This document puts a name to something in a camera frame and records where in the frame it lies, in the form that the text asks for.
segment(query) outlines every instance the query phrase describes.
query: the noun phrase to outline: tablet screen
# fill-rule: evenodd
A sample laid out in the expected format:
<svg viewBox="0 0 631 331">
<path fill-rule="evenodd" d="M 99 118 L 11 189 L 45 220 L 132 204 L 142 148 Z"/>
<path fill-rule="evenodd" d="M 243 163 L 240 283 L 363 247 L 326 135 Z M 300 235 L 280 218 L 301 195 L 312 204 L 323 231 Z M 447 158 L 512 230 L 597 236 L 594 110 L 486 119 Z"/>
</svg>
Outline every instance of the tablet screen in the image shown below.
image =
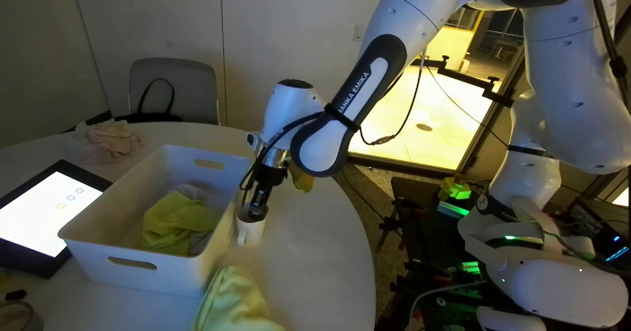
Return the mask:
<svg viewBox="0 0 631 331">
<path fill-rule="evenodd" d="M 54 172 L 0 208 L 0 239 L 56 257 L 66 247 L 57 232 L 101 193 Z"/>
</svg>

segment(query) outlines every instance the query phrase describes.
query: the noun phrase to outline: green towel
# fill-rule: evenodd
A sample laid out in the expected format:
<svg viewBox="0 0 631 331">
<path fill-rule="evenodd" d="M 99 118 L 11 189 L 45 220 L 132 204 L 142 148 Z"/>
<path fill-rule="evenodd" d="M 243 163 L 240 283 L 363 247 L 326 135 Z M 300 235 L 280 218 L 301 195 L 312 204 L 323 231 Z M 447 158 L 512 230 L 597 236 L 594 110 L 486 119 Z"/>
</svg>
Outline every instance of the green towel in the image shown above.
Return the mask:
<svg viewBox="0 0 631 331">
<path fill-rule="evenodd" d="M 212 232 L 219 223 L 199 200 L 171 191 L 144 213 L 142 248 L 153 252 L 186 256 L 191 232 Z"/>
<path fill-rule="evenodd" d="M 284 331 L 245 268 L 220 269 L 199 306 L 193 331 Z"/>
</svg>

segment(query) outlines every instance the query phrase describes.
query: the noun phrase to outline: light switch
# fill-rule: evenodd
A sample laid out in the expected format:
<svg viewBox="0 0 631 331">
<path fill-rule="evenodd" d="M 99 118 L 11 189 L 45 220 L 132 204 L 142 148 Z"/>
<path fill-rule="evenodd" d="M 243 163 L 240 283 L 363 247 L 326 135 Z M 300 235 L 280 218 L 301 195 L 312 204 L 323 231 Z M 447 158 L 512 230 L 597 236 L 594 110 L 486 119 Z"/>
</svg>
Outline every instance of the light switch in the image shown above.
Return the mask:
<svg viewBox="0 0 631 331">
<path fill-rule="evenodd" d="M 365 31 L 366 31 L 366 26 L 364 24 L 355 24 L 353 41 L 361 41 L 363 39 L 363 34 Z"/>
</svg>

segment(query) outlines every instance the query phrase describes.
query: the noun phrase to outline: black bag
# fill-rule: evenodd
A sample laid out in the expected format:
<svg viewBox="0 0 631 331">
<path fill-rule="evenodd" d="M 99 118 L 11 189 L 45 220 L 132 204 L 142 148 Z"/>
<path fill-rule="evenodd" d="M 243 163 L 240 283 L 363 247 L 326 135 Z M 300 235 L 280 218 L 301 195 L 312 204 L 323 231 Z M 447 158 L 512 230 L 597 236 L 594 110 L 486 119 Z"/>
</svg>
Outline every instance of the black bag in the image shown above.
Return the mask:
<svg viewBox="0 0 631 331">
<path fill-rule="evenodd" d="M 171 101 L 169 102 L 169 106 L 167 106 L 167 111 L 165 113 L 143 113 L 142 112 L 142 104 L 144 103 L 144 98 L 147 96 L 147 92 L 149 92 L 149 88 L 151 88 L 152 84 L 155 81 L 164 81 L 169 84 L 171 87 Z M 138 109 L 135 113 L 131 113 L 129 115 L 123 115 L 115 118 L 115 120 L 126 120 L 127 122 L 154 122 L 154 121 L 182 121 L 182 118 L 179 116 L 171 115 L 171 107 L 173 106 L 173 101 L 175 100 L 175 89 L 173 88 L 173 84 L 167 81 L 164 78 L 156 78 L 144 90 L 142 93 L 142 97 L 140 97 L 140 103 L 138 103 Z"/>
</svg>

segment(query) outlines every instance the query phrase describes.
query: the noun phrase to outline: gray chair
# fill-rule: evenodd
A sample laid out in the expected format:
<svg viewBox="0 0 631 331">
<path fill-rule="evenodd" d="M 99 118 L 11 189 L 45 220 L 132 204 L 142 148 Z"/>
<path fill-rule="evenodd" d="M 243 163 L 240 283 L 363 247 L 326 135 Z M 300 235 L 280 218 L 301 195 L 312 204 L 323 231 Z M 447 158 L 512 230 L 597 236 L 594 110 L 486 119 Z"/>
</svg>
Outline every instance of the gray chair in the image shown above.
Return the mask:
<svg viewBox="0 0 631 331">
<path fill-rule="evenodd" d="M 155 57 L 140 59 L 129 71 L 129 107 L 136 112 L 140 97 L 156 78 L 164 78 L 175 90 L 171 114 L 187 122 L 219 124 L 217 82 L 207 64 L 183 59 Z M 142 105 L 144 113 L 164 113 L 171 99 L 171 87 L 164 81 L 152 84 Z"/>
</svg>

